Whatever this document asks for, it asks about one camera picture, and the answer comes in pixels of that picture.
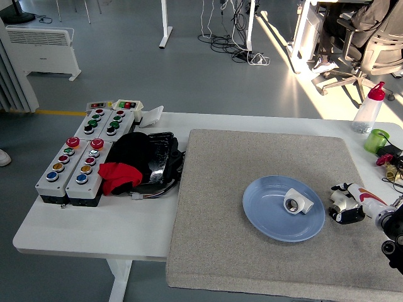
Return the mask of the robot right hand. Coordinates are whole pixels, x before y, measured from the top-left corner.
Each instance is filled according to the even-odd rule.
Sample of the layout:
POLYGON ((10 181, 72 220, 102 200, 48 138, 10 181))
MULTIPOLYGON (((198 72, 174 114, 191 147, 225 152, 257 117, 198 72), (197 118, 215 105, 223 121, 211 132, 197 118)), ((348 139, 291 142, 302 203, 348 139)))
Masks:
POLYGON ((339 224, 347 225, 362 221, 366 216, 373 218, 377 227, 382 228, 386 218, 396 211, 378 196, 356 183, 342 183, 331 188, 329 216, 339 224))

